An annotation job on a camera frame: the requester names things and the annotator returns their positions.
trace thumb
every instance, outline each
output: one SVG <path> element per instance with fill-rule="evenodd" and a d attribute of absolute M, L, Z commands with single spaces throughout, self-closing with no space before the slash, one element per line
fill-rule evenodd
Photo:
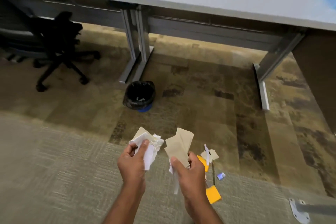
<path fill-rule="evenodd" d="M 148 148 L 149 145 L 149 140 L 145 140 L 142 142 L 142 144 L 139 147 L 138 153 L 136 154 L 136 156 L 144 158 L 145 152 Z"/>
<path fill-rule="evenodd" d="M 179 161 L 176 157 L 171 157 L 170 163 L 173 166 L 174 170 L 177 171 L 177 174 L 181 176 L 184 172 L 187 171 L 187 169 L 184 167 L 184 165 Z"/>

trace floor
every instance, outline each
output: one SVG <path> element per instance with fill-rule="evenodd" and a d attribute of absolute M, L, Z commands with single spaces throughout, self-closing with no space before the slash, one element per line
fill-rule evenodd
<path fill-rule="evenodd" d="M 116 162 L 123 146 L 2 114 L 0 131 L 1 223 L 102 223 L 122 186 Z M 184 210 L 182 194 L 173 193 L 168 163 L 168 156 L 160 154 L 146 173 L 146 190 L 135 224 L 193 223 Z M 212 175 L 208 183 L 213 183 Z M 213 207 L 224 223 L 296 224 L 289 198 L 336 205 L 331 197 L 229 172 L 215 185 L 222 199 Z M 336 223 L 332 217 L 309 217 L 314 224 Z"/>
<path fill-rule="evenodd" d="M 140 126 L 163 139 L 180 127 L 195 134 L 195 153 L 205 143 L 216 150 L 218 170 L 336 197 L 336 139 L 293 56 L 266 80 L 271 110 L 264 112 L 252 63 L 265 52 L 151 35 L 154 53 L 142 80 L 153 81 L 157 94 L 152 109 L 139 113 L 122 105 L 125 34 L 85 24 L 80 37 L 80 49 L 102 54 L 77 64 L 89 84 L 62 66 L 39 93 L 35 84 L 45 68 L 1 60 L 1 114 L 119 146 Z"/>

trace orange paper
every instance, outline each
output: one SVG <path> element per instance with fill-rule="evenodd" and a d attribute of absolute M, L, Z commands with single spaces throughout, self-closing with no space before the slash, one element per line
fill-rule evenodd
<path fill-rule="evenodd" d="M 197 155 L 197 157 L 202 162 L 202 164 L 205 166 L 205 171 L 207 172 L 209 169 L 209 166 L 207 165 L 207 161 L 199 155 Z"/>
<path fill-rule="evenodd" d="M 206 192 L 210 204 L 213 204 L 218 200 L 222 199 L 215 185 L 212 185 L 210 188 L 208 188 Z"/>

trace trash bin liner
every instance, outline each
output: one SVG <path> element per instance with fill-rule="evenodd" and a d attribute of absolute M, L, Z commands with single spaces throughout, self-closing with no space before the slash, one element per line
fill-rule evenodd
<path fill-rule="evenodd" d="M 128 85 L 123 105 L 133 109 L 140 110 L 149 106 L 155 98 L 155 86 L 151 81 L 135 81 Z"/>

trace chair backrest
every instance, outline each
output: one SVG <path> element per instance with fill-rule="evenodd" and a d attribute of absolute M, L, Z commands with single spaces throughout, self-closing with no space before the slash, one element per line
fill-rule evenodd
<path fill-rule="evenodd" d="M 44 37 L 23 11 L 8 0 L 0 0 L 0 47 L 9 52 L 34 58 L 49 58 L 52 54 Z"/>

